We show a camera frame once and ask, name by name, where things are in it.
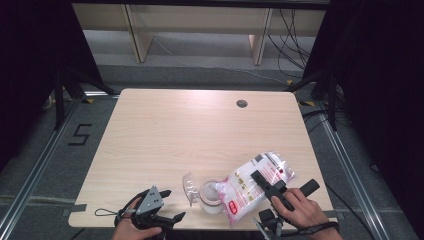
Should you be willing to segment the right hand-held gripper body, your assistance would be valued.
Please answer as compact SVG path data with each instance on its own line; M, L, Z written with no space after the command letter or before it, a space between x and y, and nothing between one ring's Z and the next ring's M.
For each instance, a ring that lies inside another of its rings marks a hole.
M282 240L282 220L276 217L270 209L259 212L259 219L252 218L252 222L261 232L265 240Z

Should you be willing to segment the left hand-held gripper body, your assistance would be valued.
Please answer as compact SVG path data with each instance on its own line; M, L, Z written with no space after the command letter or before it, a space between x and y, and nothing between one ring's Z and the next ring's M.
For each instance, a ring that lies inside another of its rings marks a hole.
M158 211L164 205L164 201L163 199L156 198L157 191L157 187L152 186L150 189L134 196L118 211L115 216L115 227L124 213L130 213L130 219L133 225L140 230L160 227L162 229L160 234L167 234L169 231L172 231L173 226L165 224L166 217L158 215Z

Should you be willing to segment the white powder packet pink print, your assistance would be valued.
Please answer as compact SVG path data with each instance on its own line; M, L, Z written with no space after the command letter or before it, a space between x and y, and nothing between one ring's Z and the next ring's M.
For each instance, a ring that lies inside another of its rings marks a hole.
M224 180L216 184L215 189L232 226L265 199L264 190L252 177L255 171L272 186L280 180L287 184L295 177L295 172L288 162L274 151L261 153L229 173Z

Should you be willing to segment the clear glass jar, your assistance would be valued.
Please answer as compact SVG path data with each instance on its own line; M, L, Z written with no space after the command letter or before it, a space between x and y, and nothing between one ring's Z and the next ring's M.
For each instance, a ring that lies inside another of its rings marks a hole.
M200 206L204 212L210 215L217 215L223 211L222 201L216 189L217 180L205 181L199 190Z

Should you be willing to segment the person's right hand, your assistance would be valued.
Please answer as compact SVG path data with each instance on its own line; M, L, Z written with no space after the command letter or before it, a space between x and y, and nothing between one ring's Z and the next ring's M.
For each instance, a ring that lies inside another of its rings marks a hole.
M271 197L274 209L295 227L306 228L318 226L329 222L320 206L313 200L309 200L299 188L290 188L283 197L293 207L289 210L276 196Z

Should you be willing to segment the person's left hand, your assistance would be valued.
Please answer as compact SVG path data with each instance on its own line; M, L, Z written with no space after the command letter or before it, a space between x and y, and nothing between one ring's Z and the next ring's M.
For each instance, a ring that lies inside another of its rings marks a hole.
M160 227L140 230L133 225L130 216L130 213L123 214L114 229L111 240L146 240L162 232Z

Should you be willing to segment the black metal stand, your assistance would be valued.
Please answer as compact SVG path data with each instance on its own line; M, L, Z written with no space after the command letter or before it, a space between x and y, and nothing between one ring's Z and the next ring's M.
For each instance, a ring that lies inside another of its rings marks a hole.
M101 78L93 78L69 67L59 68L55 76L54 95L56 100L56 125L58 130L65 121L65 107L63 90L66 90L72 99L81 99L85 93L81 87L82 83L88 83L91 86L105 92L107 95L117 96L119 91L106 86Z
M327 97L328 107L326 112L328 120L332 130L336 131L337 82L331 71L319 70L308 77L304 77L300 82L289 86L286 92L295 92L312 82L315 83L315 86L311 92L311 96L314 100L323 100L324 97Z

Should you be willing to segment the black curtain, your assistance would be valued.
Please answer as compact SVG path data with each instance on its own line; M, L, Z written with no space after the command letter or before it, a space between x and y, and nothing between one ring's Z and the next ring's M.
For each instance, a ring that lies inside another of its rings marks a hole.
M304 74L336 63L353 124L419 238L424 239L424 0L330 0Z
M65 71L102 81L71 0L0 0L0 170Z

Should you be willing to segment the light wooden shelf unit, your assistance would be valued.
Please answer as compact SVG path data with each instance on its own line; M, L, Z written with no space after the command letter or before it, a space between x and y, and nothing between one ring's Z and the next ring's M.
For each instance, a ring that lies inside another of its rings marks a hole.
M325 12L277 8L226 8L130 4L74 3L84 30L126 31L135 60L146 60L158 32L244 34L249 37L253 63L259 65L268 35L288 33L315 37Z

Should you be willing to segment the aluminium floor rail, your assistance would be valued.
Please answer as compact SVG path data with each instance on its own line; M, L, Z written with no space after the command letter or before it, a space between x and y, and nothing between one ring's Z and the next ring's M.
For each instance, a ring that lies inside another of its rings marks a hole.
M0 220L0 237L7 239L8 235L13 231L18 222L26 203L32 195L34 189L38 185L44 171L46 170L59 142L63 136L67 125L79 105L79 100L71 100L65 111L63 122L53 131L41 155L37 158L35 165L29 172L23 186L18 194L13 198L8 210Z
M343 129L343 126L342 135L339 135L329 123L327 106L320 101L316 106L324 110L319 116L321 125L335 150L356 202L347 197L344 200L363 218L375 240L417 240L382 175L369 167L370 159L356 135L349 128Z

